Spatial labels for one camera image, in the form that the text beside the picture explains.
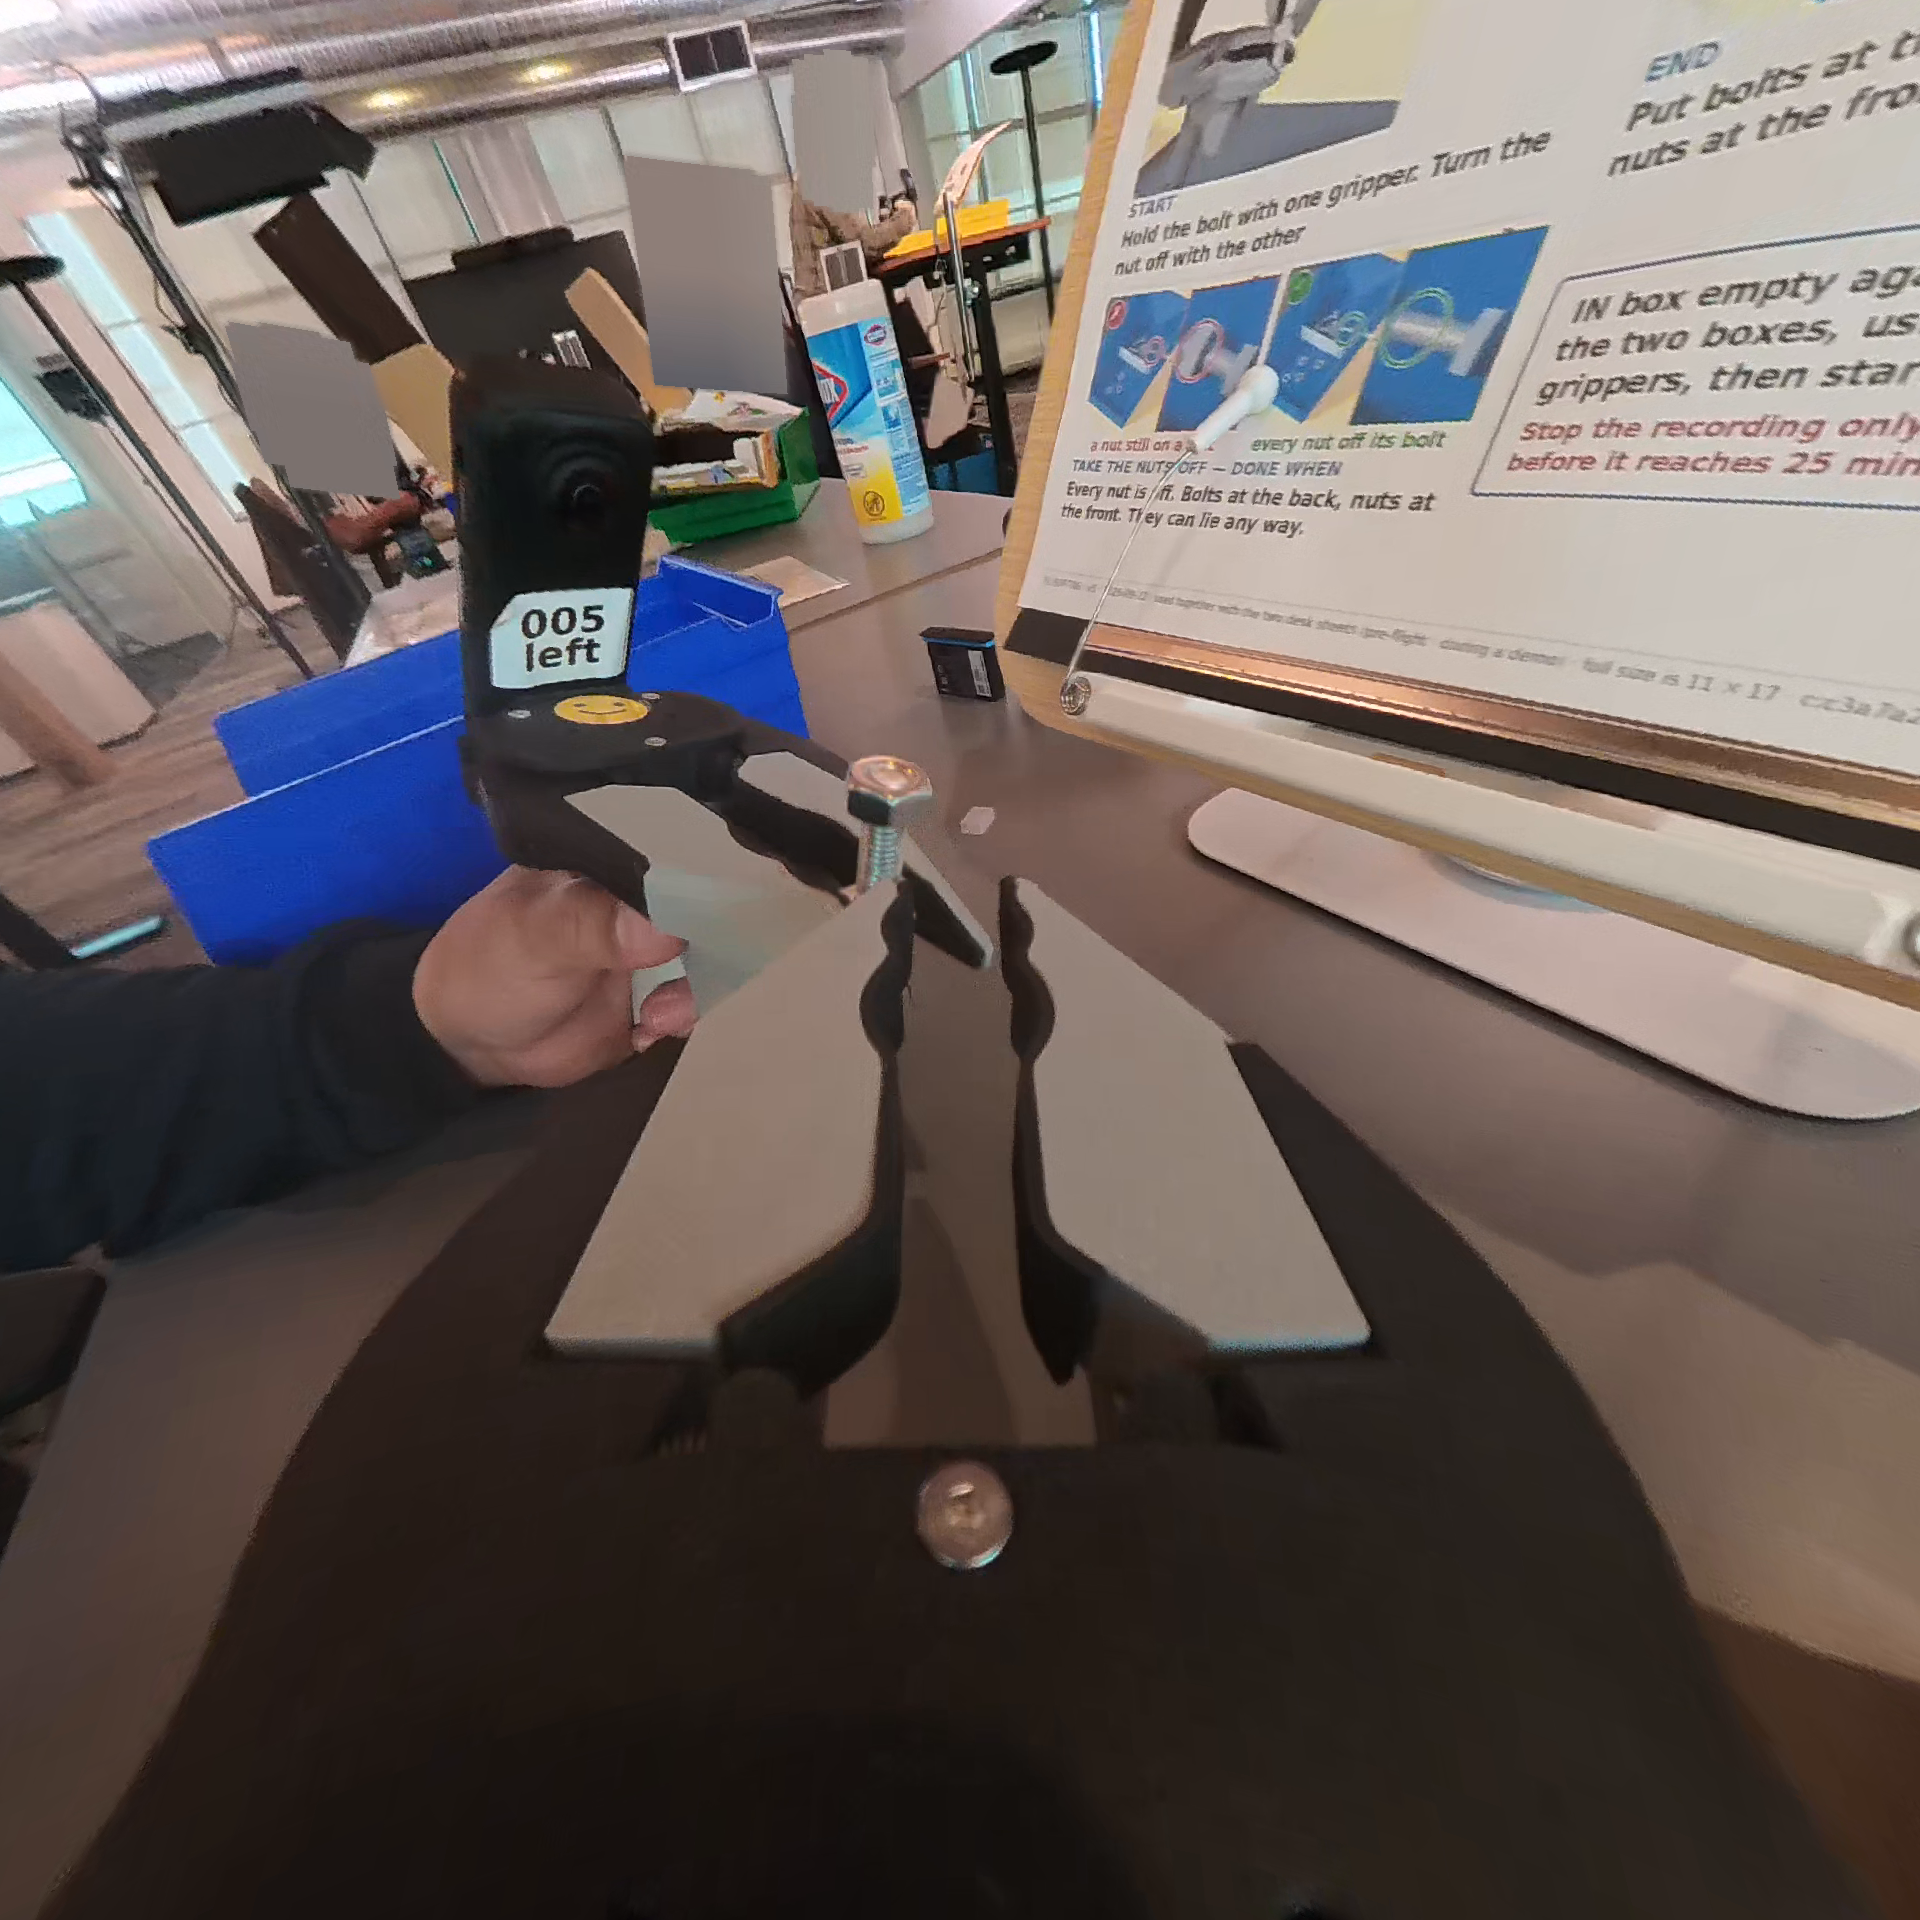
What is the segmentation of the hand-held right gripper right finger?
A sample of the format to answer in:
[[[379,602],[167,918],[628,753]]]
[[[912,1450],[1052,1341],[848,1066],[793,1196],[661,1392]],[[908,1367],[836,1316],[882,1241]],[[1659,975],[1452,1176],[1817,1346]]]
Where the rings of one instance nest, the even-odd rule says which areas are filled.
[[[1364,1349],[1233,1038],[1033,879],[1000,885],[1000,960],[1019,1296],[1047,1370]]]

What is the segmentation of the silver hex bolt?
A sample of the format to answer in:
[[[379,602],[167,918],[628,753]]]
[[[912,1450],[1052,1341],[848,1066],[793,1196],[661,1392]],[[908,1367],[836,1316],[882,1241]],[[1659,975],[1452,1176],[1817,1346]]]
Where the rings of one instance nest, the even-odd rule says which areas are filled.
[[[901,879],[909,833],[936,804],[932,781],[912,759],[873,753],[848,765],[858,894]]]

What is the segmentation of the blue plastic bin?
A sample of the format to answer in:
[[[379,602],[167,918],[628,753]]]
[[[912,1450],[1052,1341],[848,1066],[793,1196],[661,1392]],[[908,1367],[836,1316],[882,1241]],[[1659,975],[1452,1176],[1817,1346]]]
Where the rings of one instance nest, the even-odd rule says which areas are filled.
[[[347,921],[432,928],[504,873],[457,746],[457,599],[411,614],[411,642],[360,642],[339,671],[216,717],[240,802],[148,842],[211,961],[264,965]],[[696,560],[641,582],[628,684],[809,732],[779,589]]]

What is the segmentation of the person's left forearm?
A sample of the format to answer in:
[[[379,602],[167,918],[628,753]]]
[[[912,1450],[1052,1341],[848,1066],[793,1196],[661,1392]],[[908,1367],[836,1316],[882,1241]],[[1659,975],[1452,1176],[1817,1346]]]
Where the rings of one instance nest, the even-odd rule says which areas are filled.
[[[427,941],[369,921],[268,967],[5,970],[5,1272],[148,1249],[467,1114],[415,1001]]]

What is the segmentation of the person's left hand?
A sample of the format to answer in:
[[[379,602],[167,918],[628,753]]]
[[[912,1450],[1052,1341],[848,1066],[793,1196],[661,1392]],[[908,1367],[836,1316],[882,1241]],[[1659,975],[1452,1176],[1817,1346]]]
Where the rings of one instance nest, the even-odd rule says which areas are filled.
[[[597,881],[508,868],[427,941],[415,975],[424,1028],[480,1088],[572,1088],[663,1039],[698,1004],[673,969],[684,941]]]

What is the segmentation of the brown cardboard box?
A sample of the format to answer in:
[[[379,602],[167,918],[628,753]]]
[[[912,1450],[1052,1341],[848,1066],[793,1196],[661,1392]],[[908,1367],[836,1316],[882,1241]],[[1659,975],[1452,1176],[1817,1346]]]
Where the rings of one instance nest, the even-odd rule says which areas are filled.
[[[312,193],[289,198],[255,239],[442,473],[453,473],[464,422],[482,404],[632,422],[650,410],[604,343],[616,325],[645,320],[621,233],[551,226],[468,247],[442,271],[408,279],[405,301]]]

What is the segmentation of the black chair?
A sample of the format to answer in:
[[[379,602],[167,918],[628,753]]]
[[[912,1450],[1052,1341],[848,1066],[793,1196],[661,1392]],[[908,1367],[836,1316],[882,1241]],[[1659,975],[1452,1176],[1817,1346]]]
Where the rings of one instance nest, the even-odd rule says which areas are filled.
[[[276,594],[300,599],[332,654],[347,662],[372,601],[363,576],[283,494],[256,479],[234,484],[231,494],[252,525]]]

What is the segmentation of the open cardboard snack box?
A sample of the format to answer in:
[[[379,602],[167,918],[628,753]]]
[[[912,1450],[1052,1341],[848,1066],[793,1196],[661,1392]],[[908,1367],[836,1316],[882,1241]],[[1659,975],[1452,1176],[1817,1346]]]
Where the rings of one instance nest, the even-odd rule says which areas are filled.
[[[681,407],[653,413],[653,494],[772,486],[785,479],[781,432],[805,417],[791,400],[692,391]]]

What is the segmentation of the green plastic bin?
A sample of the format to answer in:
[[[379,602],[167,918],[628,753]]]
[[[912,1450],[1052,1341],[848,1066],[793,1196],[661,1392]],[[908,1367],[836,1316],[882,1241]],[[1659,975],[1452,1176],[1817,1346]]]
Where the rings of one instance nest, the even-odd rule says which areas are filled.
[[[657,494],[651,532],[671,546],[689,546],[797,520],[819,494],[820,473],[812,438],[800,432],[802,421],[791,426],[769,441],[778,462],[772,479]]]

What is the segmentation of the instruction sheet on stand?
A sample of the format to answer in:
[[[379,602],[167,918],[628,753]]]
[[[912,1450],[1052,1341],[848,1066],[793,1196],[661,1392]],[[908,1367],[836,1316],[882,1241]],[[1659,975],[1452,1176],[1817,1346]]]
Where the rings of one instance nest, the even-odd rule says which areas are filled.
[[[1221,868],[1586,1026],[1722,1093],[1815,1119],[1916,1113],[1916,769],[1235,655],[1021,608],[1114,177],[1111,76],[1089,152],[1004,574],[1026,708],[1224,784],[1189,822]]]

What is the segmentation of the disinfecting wipes canister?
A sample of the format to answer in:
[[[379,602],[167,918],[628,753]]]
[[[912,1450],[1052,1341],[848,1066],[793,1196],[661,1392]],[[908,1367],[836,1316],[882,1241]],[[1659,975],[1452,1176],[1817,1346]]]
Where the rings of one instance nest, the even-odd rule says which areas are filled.
[[[932,525],[929,476],[892,309],[871,279],[800,301],[808,366],[864,544]]]

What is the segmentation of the black overhead light panel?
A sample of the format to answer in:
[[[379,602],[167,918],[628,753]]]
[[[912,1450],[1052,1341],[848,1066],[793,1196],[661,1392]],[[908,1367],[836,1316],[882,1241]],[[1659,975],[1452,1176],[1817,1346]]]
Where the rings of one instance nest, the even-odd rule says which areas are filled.
[[[100,133],[175,226],[319,191],[335,172],[363,177],[377,156],[292,70],[109,102]]]

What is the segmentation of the black floor lamp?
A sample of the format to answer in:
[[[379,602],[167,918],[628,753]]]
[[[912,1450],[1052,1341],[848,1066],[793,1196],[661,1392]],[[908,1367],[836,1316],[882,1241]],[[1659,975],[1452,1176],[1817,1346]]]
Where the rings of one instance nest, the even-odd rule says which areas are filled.
[[[1056,290],[1055,290],[1055,270],[1052,270],[1052,253],[1049,253],[1049,208],[1044,198],[1044,176],[1042,176],[1042,156],[1041,156],[1041,116],[1035,102],[1035,81],[1033,72],[1044,61],[1055,58],[1058,42],[1055,39],[1033,39],[1028,42],[1008,48],[1000,52],[991,61],[991,70],[996,78],[1016,78],[1021,90],[1021,113],[1025,113],[1025,144],[1026,144],[1026,159],[1028,174],[1033,185],[1033,202],[1035,202],[1035,233],[1041,247],[1041,277],[1042,277],[1042,295],[1047,303],[1047,321],[1055,320],[1056,311]]]
[[[303,681],[314,681],[319,673],[314,662],[305,658],[295,637],[283,628],[282,617],[268,606],[268,601],[255,589],[245,570],[234,562],[227,552],[221,540],[205,525],[204,516],[196,514],[192,501],[181,490],[175,476],[167,470],[160,454],[139,436],[135,422],[129,417],[125,409],[119,400],[107,391],[107,385],[95,375],[91,366],[87,364],[80,348],[67,335],[59,326],[56,313],[47,306],[39,296],[37,288],[47,280],[56,280],[64,274],[64,262],[56,255],[43,253],[21,253],[21,255],[5,255],[2,260],[2,286],[8,292],[19,295],[19,300],[28,306],[37,325],[47,332],[47,335],[56,343],[61,359],[73,368],[76,378],[104,409],[104,416],[113,424],[119,441],[131,448],[135,462],[156,484],[170,509],[175,512],[177,520],[186,528],[192,544],[199,549],[204,560],[213,564],[219,574],[225,585],[229,588],[231,601],[255,617],[255,623],[264,631],[264,634],[287,655],[287,661],[295,668]]]

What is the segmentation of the standing desk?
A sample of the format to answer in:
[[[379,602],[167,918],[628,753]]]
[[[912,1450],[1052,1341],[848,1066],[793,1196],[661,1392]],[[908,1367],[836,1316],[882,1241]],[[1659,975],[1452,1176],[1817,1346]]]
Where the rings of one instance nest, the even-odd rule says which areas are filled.
[[[994,490],[1004,498],[1018,490],[1019,454],[996,332],[994,277],[1035,266],[1042,295],[1055,300],[1049,230],[1052,217],[1042,213],[1025,221],[962,229],[948,237],[946,248],[939,248],[932,234],[919,244],[901,242],[880,262],[880,282],[890,295],[912,280],[925,282],[932,295],[946,295],[945,313],[955,351],[945,361],[967,389],[977,416],[973,432],[993,454]]]

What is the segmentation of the printed instruction sheet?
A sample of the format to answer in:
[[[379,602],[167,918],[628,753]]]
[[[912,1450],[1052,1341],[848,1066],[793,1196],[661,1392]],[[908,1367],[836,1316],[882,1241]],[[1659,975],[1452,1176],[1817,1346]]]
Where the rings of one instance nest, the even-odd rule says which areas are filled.
[[[1021,608],[1916,769],[1916,5],[1138,5]]]

